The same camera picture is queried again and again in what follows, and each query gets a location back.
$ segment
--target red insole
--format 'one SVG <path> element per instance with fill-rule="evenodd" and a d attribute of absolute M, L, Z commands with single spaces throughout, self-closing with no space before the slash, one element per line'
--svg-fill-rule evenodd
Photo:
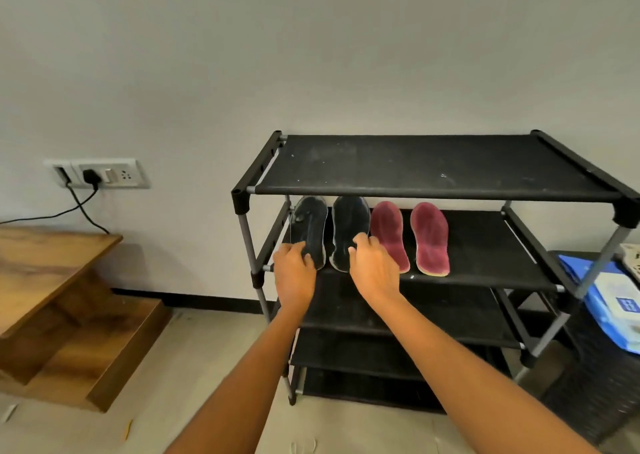
<path fill-rule="evenodd" d="M 409 257 L 402 241 L 402 214 L 391 201 L 382 201 L 371 212 L 371 235 L 380 240 L 389 255 L 400 267 L 400 273 L 409 272 Z"/>
<path fill-rule="evenodd" d="M 411 213 L 411 228 L 417 245 L 415 263 L 420 272 L 436 277 L 448 275 L 449 224 L 442 211 L 431 203 L 420 203 Z"/>

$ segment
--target power cord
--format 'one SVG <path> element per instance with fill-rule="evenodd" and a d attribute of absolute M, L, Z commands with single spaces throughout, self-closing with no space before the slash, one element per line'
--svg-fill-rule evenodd
<path fill-rule="evenodd" d="M 76 192 L 71 188 L 71 179 L 69 178 L 69 176 L 67 175 L 66 172 L 64 172 L 64 169 L 60 169 L 60 174 L 61 176 L 63 176 L 63 178 L 67 181 L 65 183 L 65 187 L 69 190 L 69 192 L 71 192 L 71 195 L 74 197 L 74 201 L 76 202 L 76 206 L 73 208 L 69 208 L 67 210 L 64 210 L 58 214 L 52 214 L 50 216 L 36 216 L 36 217 L 32 217 L 32 218 L 17 218 L 17 219 L 10 219 L 8 221 L 0 221 L 0 224 L 8 224 L 8 223 L 15 223 L 16 221 L 33 221 L 36 219 L 51 219 L 51 218 L 57 218 L 58 216 L 62 216 L 64 214 L 67 213 L 71 213 L 72 211 L 75 211 L 76 209 L 79 209 L 82 214 L 84 215 L 84 217 L 87 219 L 87 221 L 89 221 L 89 223 L 91 223 L 93 226 L 95 226 L 96 228 L 100 228 L 100 230 L 102 230 L 103 232 L 105 232 L 106 234 L 110 234 L 110 232 L 108 231 L 108 229 L 104 228 L 104 226 L 100 226 L 100 224 L 95 223 L 88 214 L 86 214 L 86 211 L 83 208 L 83 205 L 88 203 L 89 199 L 93 198 L 96 193 L 98 192 L 98 184 L 100 184 L 102 182 L 102 178 L 100 178 L 100 175 L 95 172 L 92 169 L 87 169 L 86 171 L 83 171 L 83 178 L 84 178 L 84 182 L 87 184 L 91 184 L 93 186 L 93 192 L 91 193 L 91 195 L 85 199 L 84 201 L 80 202 L 80 200 L 78 199 L 78 197 L 76 196 Z"/>

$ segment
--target shoe insole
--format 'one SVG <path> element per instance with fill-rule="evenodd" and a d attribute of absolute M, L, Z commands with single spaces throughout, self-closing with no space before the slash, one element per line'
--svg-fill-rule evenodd
<path fill-rule="evenodd" d="M 417 245 L 415 263 L 420 272 L 435 277 L 448 275 L 449 224 L 442 211 L 431 203 L 420 203 L 411 213 L 411 228 Z"/>
<path fill-rule="evenodd" d="M 409 272 L 409 257 L 402 241 L 402 214 L 391 201 L 382 201 L 371 212 L 371 235 L 385 247 L 398 266 L 400 273 Z"/>
<path fill-rule="evenodd" d="M 302 256 L 310 254 L 316 270 L 324 267 L 326 262 L 323 235 L 328 213 L 329 208 L 322 196 L 304 196 L 291 215 L 291 242 L 307 242 L 302 249 Z"/>
<path fill-rule="evenodd" d="M 369 233 L 369 205 L 359 196 L 340 196 L 333 204 L 332 216 L 335 249 L 329 261 L 336 270 L 348 272 L 349 247 L 356 246 L 353 238 L 360 232 Z"/>

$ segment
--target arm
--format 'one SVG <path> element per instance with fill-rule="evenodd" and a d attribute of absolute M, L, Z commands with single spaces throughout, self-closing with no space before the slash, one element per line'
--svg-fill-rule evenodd
<path fill-rule="evenodd" d="M 304 242 L 274 254 L 276 290 L 282 307 L 236 367 L 204 402 L 165 454 L 255 452 L 276 393 L 278 379 L 316 287 Z"/>
<path fill-rule="evenodd" d="M 360 294 L 478 454 L 597 453 L 539 401 L 409 304 L 399 291 L 398 266 L 377 238 L 361 233 L 354 241 L 351 276 Z"/>

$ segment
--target baseboard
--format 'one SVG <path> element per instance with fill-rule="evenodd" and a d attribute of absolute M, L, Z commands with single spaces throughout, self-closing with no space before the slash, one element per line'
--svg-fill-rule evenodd
<path fill-rule="evenodd" d="M 233 297 L 195 296 L 171 292 L 132 291 L 131 289 L 112 289 L 123 296 L 149 297 L 160 299 L 167 307 L 187 307 L 189 309 L 207 309 L 208 311 L 230 311 L 231 313 L 262 314 L 258 299 L 237 299 Z M 269 310 L 273 310 L 274 301 L 267 301 Z"/>

